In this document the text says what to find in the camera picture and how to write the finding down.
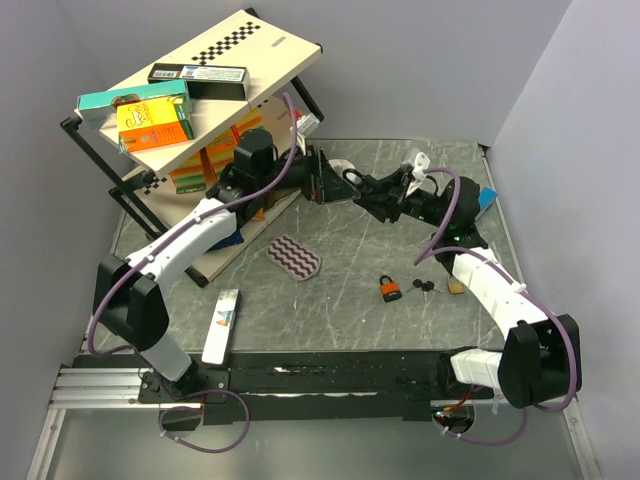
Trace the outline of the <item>brass padlock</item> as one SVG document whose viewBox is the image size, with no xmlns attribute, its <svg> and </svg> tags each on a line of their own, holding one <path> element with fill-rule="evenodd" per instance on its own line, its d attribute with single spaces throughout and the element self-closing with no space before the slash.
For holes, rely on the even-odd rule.
<svg viewBox="0 0 640 480">
<path fill-rule="evenodd" d="M 464 285 L 455 279 L 451 279 L 448 282 L 448 289 L 451 295 L 460 295 L 465 292 Z"/>
</svg>

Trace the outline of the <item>black padlock with keys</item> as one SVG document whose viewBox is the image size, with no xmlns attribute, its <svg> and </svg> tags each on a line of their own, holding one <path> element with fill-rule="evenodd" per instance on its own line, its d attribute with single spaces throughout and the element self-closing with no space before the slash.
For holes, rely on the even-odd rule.
<svg viewBox="0 0 640 480">
<path fill-rule="evenodd" d="M 341 176 L 354 191 L 358 192 L 357 198 L 384 193 L 384 184 L 380 180 L 371 175 L 364 175 L 354 168 L 345 169 Z"/>
</svg>

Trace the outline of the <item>black headed keys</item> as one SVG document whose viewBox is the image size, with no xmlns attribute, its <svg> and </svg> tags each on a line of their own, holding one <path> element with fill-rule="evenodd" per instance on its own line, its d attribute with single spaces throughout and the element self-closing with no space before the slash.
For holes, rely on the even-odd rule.
<svg viewBox="0 0 640 480">
<path fill-rule="evenodd" d="M 411 285 L 405 291 L 405 293 L 409 294 L 413 291 L 420 292 L 425 302 L 427 302 L 431 298 L 432 293 L 441 292 L 441 290 L 437 288 L 436 284 L 433 281 L 421 280 L 419 278 L 416 278 L 411 282 Z"/>
</svg>

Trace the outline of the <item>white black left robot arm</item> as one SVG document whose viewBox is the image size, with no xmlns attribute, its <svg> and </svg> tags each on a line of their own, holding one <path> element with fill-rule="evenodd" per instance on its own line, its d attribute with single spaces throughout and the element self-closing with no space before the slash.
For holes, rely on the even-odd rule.
<svg viewBox="0 0 640 480">
<path fill-rule="evenodd" d="M 298 190 L 318 204 L 351 200 L 357 195 L 353 169 L 298 142 L 278 154 L 269 132 L 246 132 L 217 183 L 186 217 L 127 259 L 111 255 L 100 263 L 89 329 L 103 325 L 123 339 L 163 378 L 172 400 L 191 399 L 198 366 L 169 332 L 165 293 L 197 258 L 252 220 L 268 192 Z"/>
</svg>

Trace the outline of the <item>orange black padlock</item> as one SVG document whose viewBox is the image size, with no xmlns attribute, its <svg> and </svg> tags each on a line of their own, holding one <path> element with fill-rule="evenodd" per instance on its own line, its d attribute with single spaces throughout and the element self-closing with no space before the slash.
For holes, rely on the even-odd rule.
<svg viewBox="0 0 640 480">
<path fill-rule="evenodd" d="M 385 303 L 396 301 L 402 298 L 402 292 L 398 284 L 388 275 L 379 277 L 379 285 L 382 299 Z"/>
</svg>

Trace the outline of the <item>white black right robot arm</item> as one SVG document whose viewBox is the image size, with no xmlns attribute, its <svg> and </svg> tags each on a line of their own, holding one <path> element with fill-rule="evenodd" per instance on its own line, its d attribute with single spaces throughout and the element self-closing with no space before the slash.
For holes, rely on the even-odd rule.
<svg viewBox="0 0 640 480">
<path fill-rule="evenodd" d="M 436 376 L 438 390 L 454 399 L 471 385 L 486 387 L 517 409 L 562 411 L 581 387 L 578 325 L 533 298 L 500 264 L 476 227 L 479 184 L 447 173 L 451 179 L 438 193 L 413 188 L 420 175 L 408 165 L 382 179 L 365 175 L 355 201 L 382 222 L 407 215 L 435 226 L 415 261 L 435 258 L 475 296 L 504 338 L 499 351 L 466 347 L 447 354 Z"/>
</svg>

